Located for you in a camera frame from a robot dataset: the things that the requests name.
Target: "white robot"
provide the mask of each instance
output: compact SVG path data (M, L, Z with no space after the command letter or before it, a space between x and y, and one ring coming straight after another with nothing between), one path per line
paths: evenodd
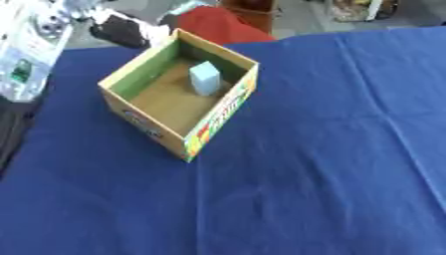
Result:
M93 21L93 36L142 48L168 36L166 26L128 17L111 0L0 0L0 97L28 103L39 97L75 24Z

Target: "cardboard box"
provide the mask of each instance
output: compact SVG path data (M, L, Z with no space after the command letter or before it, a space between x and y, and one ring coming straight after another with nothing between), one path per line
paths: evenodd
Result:
M201 97L189 68L210 61L223 89ZM190 162L256 89L259 64L183 30L100 82L111 110Z

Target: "red cloth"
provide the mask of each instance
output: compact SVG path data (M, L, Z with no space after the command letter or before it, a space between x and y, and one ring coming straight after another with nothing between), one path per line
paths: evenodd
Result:
M197 7L180 15L178 27L219 45L275 40L267 33L243 24L224 8Z

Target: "foam cube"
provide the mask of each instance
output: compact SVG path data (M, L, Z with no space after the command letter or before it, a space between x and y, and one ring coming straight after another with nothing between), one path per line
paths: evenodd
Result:
M210 62L197 65L189 70L190 81L200 96L210 96L220 90L220 72Z

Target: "blue cloth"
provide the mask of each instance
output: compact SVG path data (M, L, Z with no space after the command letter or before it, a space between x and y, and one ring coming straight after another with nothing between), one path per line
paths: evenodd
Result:
M69 51L0 183L0 254L446 254L446 30L231 48L259 89L192 163L108 111L136 52Z

